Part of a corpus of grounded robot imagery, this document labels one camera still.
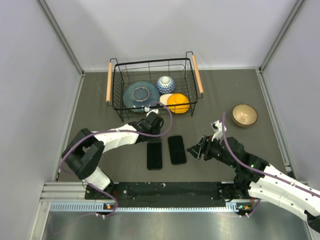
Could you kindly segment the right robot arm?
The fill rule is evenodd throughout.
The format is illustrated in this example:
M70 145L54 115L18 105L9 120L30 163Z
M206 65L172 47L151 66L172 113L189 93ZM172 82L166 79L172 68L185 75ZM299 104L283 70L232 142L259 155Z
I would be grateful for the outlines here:
M320 192L282 173L266 160L246 152L234 137L224 140L203 136L187 149L196 160L215 159L235 171L233 192L238 198L255 198L285 209L320 230Z

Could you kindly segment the black smartphone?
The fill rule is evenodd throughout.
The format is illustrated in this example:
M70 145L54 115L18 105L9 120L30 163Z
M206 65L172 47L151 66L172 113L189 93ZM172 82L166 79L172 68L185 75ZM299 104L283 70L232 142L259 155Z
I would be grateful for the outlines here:
M184 141L181 135L168 137L168 147L172 165L182 165L187 163Z

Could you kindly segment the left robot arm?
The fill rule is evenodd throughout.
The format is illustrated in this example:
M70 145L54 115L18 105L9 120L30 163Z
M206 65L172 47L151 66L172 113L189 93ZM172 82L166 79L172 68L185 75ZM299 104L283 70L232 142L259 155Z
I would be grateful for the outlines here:
M83 128L67 145L61 155L62 161L79 180L96 187L98 195L109 198L114 191L114 182L98 167L102 154L125 145L156 141L163 124L163 118L151 112L138 122L129 122L103 133Z

